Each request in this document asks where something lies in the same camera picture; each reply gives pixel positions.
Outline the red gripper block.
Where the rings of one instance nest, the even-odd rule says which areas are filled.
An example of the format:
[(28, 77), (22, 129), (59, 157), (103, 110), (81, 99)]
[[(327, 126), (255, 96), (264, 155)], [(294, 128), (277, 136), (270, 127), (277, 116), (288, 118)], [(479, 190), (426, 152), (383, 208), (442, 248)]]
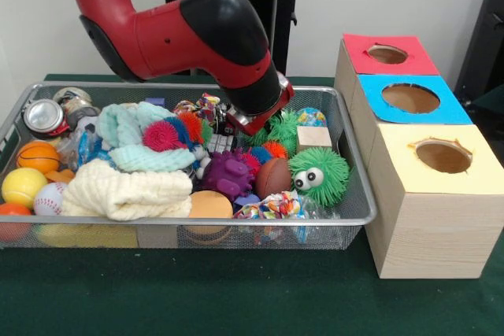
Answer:
[(294, 88), (290, 82), (279, 82), (276, 86), (256, 83), (248, 88), (228, 90), (227, 96), (232, 104), (227, 112), (229, 121), (246, 135), (255, 135), (289, 103)]

